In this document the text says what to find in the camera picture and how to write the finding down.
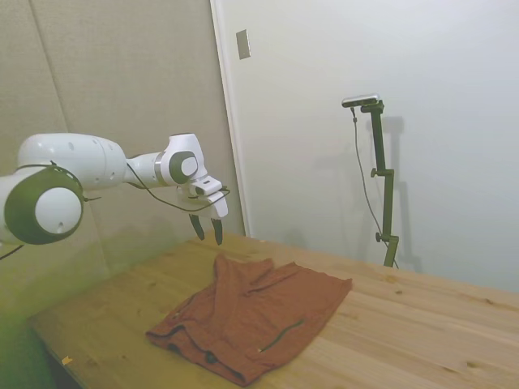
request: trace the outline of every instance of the cloth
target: cloth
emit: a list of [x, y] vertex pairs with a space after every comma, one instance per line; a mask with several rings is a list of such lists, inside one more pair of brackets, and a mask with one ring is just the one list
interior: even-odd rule
[[215, 281], [146, 336], [157, 346], [246, 386], [296, 357], [352, 288], [352, 280], [271, 259], [238, 263], [219, 254]]

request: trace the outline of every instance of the door frame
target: door frame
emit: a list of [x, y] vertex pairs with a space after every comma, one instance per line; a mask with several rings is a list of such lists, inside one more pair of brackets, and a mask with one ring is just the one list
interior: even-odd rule
[[245, 235], [254, 237], [251, 228], [251, 215], [247, 208], [247, 186], [243, 176], [243, 151], [242, 143], [239, 138], [238, 118], [233, 104], [235, 96], [231, 87], [232, 75], [229, 71], [229, 48], [225, 43], [223, 34], [225, 33], [225, 21], [222, 3], [225, 0], [210, 0], [212, 24], [214, 26], [214, 35], [217, 41], [218, 61], [220, 62], [221, 83], [224, 89], [225, 109], [227, 110], [227, 121], [229, 122], [230, 142], [233, 149], [234, 167], [236, 168], [236, 181], [238, 182], [238, 194], [242, 207], [243, 227]]

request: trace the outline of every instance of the metal stand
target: metal stand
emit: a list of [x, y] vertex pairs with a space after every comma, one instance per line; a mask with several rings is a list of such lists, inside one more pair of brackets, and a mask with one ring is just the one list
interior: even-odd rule
[[382, 219], [382, 235], [376, 233], [377, 242], [386, 242], [388, 249], [384, 266], [392, 267], [395, 263], [395, 255], [399, 237], [391, 234], [392, 225], [392, 193], [395, 181], [395, 171], [386, 169], [386, 161], [384, 157], [384, 139], [382, 136], [382, 121], [380, 115], [384, 111], [384, 102], [379, 100], [377, 103], [363, 105], [360, 107], [361, 112], [371, 114], [371, 124], [373, 126], [373, 141], [375, 143], [376, 169], [371, 171], [371, 177], [384, 177], [384, 214]]

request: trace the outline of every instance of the white wall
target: white wall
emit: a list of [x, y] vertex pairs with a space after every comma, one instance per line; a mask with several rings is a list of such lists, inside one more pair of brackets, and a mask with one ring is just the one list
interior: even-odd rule
[[[378, 92], [401, 267], [519, 291], [518, 2], [218, 3], [252, 236], [383, 262], [340, 105]], [[383, 182], [367, 184], [381, 218]]]

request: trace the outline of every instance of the wood grain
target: wood grain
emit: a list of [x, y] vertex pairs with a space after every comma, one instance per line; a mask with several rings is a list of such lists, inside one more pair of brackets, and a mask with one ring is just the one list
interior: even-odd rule
[[519, 295], [226, 234], [186, 242], [32, 318], [49, 351], [85, 388], [236, 385], [153, 346], [146, 330], [212, 282], [218, 252], [273, 258], [354, 289], [320, 335], [262, 389], [491, 389], [519, 387]]

